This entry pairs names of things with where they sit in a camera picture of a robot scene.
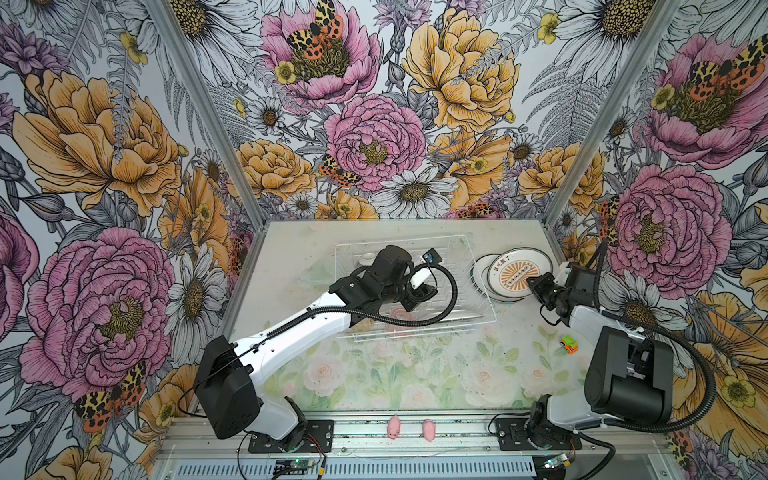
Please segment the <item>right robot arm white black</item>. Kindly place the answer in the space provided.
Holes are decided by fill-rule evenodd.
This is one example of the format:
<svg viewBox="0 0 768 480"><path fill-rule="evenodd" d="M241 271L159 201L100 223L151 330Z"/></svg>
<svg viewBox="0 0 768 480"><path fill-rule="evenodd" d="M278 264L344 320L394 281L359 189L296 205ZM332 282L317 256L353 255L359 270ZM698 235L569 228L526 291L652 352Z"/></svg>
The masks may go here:
<svg viewBox="0 0 768 480"><path fill-rule="evenodd" d="M585 267L527 279L533 296L593 347L581 391L547 394L533 405L525 430L538 448L564 446L575 432L626 422L660 427L672 412L674 351L630 328L599 305L597 274Z"/></svg>

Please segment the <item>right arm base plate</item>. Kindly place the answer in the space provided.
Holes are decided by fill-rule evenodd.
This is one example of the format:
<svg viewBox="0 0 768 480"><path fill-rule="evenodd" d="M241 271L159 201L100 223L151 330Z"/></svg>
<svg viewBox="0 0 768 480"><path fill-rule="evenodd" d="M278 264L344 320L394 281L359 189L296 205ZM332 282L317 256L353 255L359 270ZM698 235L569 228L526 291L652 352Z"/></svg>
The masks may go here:
<svg viewBox="0 0 768 480"><path fill-rule="evenodd" d="M581 439L571 431L549 424L533 425L528 419L499 417L490 427L502 451L578 451Z"/></svg>

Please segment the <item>plate with orange sunburst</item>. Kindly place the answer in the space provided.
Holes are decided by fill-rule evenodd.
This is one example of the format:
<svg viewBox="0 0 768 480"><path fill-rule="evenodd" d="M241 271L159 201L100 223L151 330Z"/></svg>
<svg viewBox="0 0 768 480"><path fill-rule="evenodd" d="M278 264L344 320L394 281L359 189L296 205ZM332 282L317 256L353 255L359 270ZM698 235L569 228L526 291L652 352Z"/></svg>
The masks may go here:
<svg viewBox="0 0 768 480"><path fill-rule="evenodd" d="M535 248L516 248L500 254L488 269L490 288L504 297L519 299L531 294L527 280L553 271L548 255Z"/></svg>

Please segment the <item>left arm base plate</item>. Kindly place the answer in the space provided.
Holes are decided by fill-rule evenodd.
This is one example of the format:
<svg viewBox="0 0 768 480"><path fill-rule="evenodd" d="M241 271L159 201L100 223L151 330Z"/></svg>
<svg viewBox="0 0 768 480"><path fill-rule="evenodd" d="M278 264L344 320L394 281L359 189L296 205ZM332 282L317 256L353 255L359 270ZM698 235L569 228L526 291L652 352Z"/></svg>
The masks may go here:
<svg viewBox="0 0 768 480"><path fill-rule="evenodd" d="M335 422L330 419L304 420L283 440L275 440L266 434L250 438L251 454L329 453L334 439Z"/></svg>

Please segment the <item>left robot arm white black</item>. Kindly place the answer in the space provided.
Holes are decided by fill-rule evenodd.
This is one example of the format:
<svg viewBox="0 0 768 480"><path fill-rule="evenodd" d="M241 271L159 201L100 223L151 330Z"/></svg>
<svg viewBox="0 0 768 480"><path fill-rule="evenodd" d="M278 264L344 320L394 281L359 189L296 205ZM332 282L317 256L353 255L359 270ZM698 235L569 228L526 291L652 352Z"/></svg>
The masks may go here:
<svg viewBox="0 0 768 480"><path fill-rule="evenodd" d="M381 314L381 307L387 304L398 304L411 312L432 300L439 292L428 282L435 272L446 278L450 293L440 313L418 321ZM388 245L371 265L339 278L312 304L274 327L234 342L224 336L211 340L204 349L192 391L217 438L259 434L283 450L292 450L308 438L309 427L294 400L262 395L262 386L277 370L365 319L409 328L436 324L453 311L458 293L455 277L435 250L427 251L416 264L406 250Z"/></svg>

